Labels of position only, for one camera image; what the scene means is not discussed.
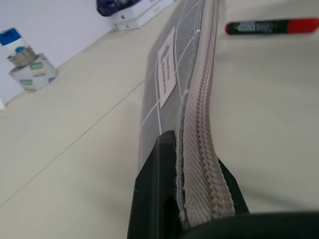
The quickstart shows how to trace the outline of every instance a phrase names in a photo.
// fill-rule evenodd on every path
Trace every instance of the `beige floor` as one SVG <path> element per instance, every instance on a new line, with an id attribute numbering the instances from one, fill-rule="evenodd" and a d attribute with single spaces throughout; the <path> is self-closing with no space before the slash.
<path id="1" fill-rule="evenodd" d="M 0 114 L 1 239 L 126 237 L 147 55 L 176 5 L 107 34 Z"/>

